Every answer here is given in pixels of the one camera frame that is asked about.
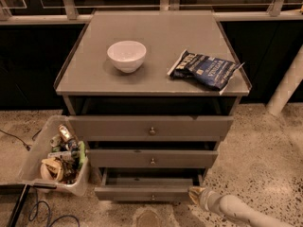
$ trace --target gray tabletop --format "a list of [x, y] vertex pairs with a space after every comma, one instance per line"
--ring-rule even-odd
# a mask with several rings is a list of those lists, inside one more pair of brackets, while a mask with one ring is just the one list
[[[119, 41], [147, 47], [142, 66], [118, 71], [107, 49]], [[181, 53], [201, 53], [234, 61], [210, 11], [97, 11], [56, 88], [66, 96], [217, 96], [195, 80], [170, 79], [167, 72]], [[229, 80], [223, 96], [246, 96], [243, 71]]]

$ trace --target blue snack bag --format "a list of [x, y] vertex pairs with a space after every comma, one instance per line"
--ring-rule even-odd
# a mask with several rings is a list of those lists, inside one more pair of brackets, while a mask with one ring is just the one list
[[242, 64], [202, 54], [183, 52], [169, 76], [173, 79], [195, 78], [211, 90], [221, 91]]

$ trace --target white pole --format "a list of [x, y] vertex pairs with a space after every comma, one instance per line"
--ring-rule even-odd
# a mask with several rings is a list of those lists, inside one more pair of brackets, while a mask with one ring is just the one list
[[275, 93], [266, 105], [269, 113], [278, 116], [303, 79], [303, 45], [293, 63], [277, 86]]

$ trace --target concrete floor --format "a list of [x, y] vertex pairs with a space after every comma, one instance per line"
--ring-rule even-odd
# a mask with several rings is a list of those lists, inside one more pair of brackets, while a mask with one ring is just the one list
[[[0, 130], [18, 135], [27, 143], [47, 118], [61, 111], [0, 112]], [[239, 196], [260, 212], [293, 226], [303, 226], [303, 104], [288, 104], [279, 117], [266, 112], [264, 105], [240, 105], [235, 121], [219, 147], [219, 157], [205, 178], [205, 186], [222, 194]], [[28, 152], [21, 142], [0, 132], [0, 182], [14, 182]], [[93, 191], [99, 178], [92, 170], [83, 197], [66, 193], [41, 193], [52, 219], [74, 215], [80, 226], [210, 227], [236, 226], [214, 214], [203, 212], [191, 202], [116, 203], [99, 201]], [[18, 226], [45, 226], [46, 211], [28, 222], [34, 204], [29, 194]], [[12, 199], [0, 199], [0, 226], [5, 226]], [[77, 226], [71, 218], [55, 226]]]

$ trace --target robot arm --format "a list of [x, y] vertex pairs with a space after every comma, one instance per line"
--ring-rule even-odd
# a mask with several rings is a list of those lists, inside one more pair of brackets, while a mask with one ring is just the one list
[[252, 227], [292, 227], [258, 212], [249, 207], [245, 202], [233, 195], [220, 195], [209, 188], [193, 186], [189, 196], [203, 210], [215, 213], [239, 226], [249, 224]]

